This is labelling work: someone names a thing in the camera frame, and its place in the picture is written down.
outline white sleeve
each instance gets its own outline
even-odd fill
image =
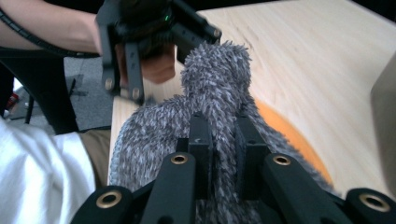
[[[2,223],[70,223],[94,189],[92,165],[76,133],[53,137],[0,118]]]

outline light wood surface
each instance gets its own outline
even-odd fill
[[[306,138],[336,190],[344,196],[360,187],[389,194],[370,90],[396,51],[393,23],[347,0],[280,1],[200,14],[222,30],[222,42],[249,48],[251,94]],[[181,93],[179,84],[178,77],[166,83],[170,91],[160,95]],[[115,101],[113,139],[131,114]]]

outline black wire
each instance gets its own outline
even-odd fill
[[[68,49],[61,49],[56,47],[45,40],[30,34],[26,30],[24,30],[21,26],[19,26],[15,21],[13,21],[6,13],[0,8],[0,20],[5,23],[10,29],[17,32],[20,36],[25,38],[26,40],[32,42],[33,44],[39,46],[40,48],[49,51],[53,54],[62,56],[62,57],[73,57],[73,58],[96,58],[99,57],[99,54],[96,53],[86,53],[86,52],[76,52]]]

